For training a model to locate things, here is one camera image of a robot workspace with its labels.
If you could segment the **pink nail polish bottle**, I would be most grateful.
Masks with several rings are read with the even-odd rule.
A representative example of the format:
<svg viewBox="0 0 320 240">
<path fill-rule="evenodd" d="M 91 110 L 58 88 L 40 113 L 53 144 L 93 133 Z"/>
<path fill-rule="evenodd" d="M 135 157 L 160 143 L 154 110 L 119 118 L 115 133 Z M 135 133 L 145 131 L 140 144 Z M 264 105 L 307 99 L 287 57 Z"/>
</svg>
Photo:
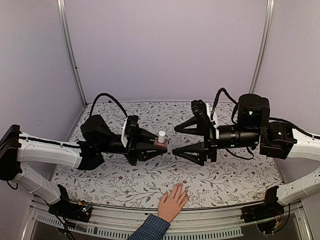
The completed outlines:
<svg viewBox="0 0 320 240">
<path fill-rule="evenodd" d="M 154 139 L 154 145 L 157 147 L 167 148 L 168 144 L 169 144 L 169 140 L 166 138 L 164 139 L 164 142 L 160 142 L 158 137 Z"/>
</svg>

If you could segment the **white nail polish brush cap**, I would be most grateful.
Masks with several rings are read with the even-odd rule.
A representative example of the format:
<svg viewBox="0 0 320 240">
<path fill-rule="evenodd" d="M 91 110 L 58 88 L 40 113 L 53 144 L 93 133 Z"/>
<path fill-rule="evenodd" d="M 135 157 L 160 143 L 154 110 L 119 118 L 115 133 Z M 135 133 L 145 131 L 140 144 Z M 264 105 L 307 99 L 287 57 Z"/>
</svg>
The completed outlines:
<svg viewBox="0 0 320 240">
<path fill-rule="evenodd" d="M 166 141 L 166 132 L 161 130 L 158 132 L 158 142 L 164 143 Z"/>
</svg>

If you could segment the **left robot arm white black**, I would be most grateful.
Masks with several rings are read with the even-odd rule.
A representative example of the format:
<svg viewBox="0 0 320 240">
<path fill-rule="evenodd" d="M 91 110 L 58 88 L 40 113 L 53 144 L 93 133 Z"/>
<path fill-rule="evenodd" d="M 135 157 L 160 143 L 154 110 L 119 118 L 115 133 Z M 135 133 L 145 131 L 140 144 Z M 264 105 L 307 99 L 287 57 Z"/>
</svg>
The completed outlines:
<svg viewBox="0 0 320 240">
<path fill-rule="evenodd" d="M 102 116 L 90 116 L 80 127 L 83 141 L 55 141 L 22 132 L 13 124 L 0 140 L 0 179 L 26 188 L 43 198 L 63 216 L 74 213 L 66 189 L 52 184 L 28 162 L 50 163 L 81 171 L 95 170 L 104 163 L 104 153 L 124 155 L 132 166 L 168 151 L 166 132 L 153 134 L 138 124 L 138 116 L 125 119 L 121 134 L 111 131 Z"/>
</svg>

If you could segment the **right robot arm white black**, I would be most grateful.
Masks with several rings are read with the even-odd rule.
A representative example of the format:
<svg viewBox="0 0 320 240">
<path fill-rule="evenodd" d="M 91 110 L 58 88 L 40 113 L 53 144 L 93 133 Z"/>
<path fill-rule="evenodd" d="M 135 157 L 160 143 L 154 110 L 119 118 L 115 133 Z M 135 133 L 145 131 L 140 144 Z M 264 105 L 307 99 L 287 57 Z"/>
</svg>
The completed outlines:
<svg viewBox="0 0 320 240">
<path fill-rule="evenodd" d="M 177 125 L 178 133 L 202 136 L 203 141 L 178 147 L 173 155 L 203 166 L 215 162 L 217 151 L 246 148 L 250 155 L 258 147 L 260 155 L 276 159 L 320 159 L 320 137 L 306 132 L 285 119 L 270 116 L 270 102 L 257 94 L 247 93 L 232 100 L 231 125 L 220 125 L 216 113 L 220 89 L 213 104 L 191 102 L 193 117 Z"/>
</svg>

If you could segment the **blue checked sleeve forearm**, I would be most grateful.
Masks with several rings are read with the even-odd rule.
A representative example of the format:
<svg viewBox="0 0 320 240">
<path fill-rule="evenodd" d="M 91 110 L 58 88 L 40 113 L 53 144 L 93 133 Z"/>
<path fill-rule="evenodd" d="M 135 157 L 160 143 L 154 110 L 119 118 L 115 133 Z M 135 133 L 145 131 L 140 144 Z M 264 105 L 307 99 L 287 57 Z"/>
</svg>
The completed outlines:
<svg viewBox="0 0 320 240">
<path fill-rule="evenodd" d="M 128 240 L 162 240 L 170 225 L 166 220 L 151 214 L 146 218 L 144 223 L 129 236 Z"/>
</svg>

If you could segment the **person's bare hand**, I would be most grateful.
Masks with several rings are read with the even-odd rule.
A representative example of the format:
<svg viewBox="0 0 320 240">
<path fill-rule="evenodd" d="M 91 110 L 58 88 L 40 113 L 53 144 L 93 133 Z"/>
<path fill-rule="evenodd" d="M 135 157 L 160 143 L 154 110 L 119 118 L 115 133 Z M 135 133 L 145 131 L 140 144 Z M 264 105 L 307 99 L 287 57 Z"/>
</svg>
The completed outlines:
<svg viewBox="0 0 320 240">
<path fill-rule="evenodd" d="M 162 196 L 158 204 L 157 216 L 171 223 L 181 212 L 188 200 L 188 190 L 183 191 L 182 183 L 176 184 L 171 193 L 166 192 Z"/>
</svg>

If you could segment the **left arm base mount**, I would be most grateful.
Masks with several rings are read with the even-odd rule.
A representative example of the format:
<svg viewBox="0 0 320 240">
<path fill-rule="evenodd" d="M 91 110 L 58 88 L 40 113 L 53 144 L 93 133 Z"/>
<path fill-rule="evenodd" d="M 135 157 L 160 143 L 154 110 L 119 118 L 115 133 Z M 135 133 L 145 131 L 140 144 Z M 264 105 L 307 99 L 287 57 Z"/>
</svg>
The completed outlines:
<svg viewBox="0 0 320 240">
<path fill-rule="evenodd" d="M 92 205 L 84 200 L 77 203 L 70 202 L 67 190 L 60 184 L 57 186 L 60 190 L 59 201 L 49 204 L 48 212 L 65 219 L 88 223 L 92 214 Z"/>
</svg>

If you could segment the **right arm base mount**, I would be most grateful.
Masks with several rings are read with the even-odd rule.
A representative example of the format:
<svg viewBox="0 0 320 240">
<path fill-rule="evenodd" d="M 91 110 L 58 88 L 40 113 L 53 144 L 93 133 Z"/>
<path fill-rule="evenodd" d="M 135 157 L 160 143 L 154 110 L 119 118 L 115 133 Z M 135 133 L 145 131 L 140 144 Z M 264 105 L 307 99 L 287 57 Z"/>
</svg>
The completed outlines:
<svg viewBox="0 0 320 240">
<path fill-rule="evenodd" d="M 285 213 L 284 206 L 278 203 L 278 188 L 279 186 L 274 186 L 267 189 L 264 196 L 264 202 L 241 208 L 240 218 L 244 220 L 245 223 L 279 217 L 279 220 L 273 219 L 257 225 L 258 230 L 264 235 L 271 235 L 277 232 Z"/>
</svg>

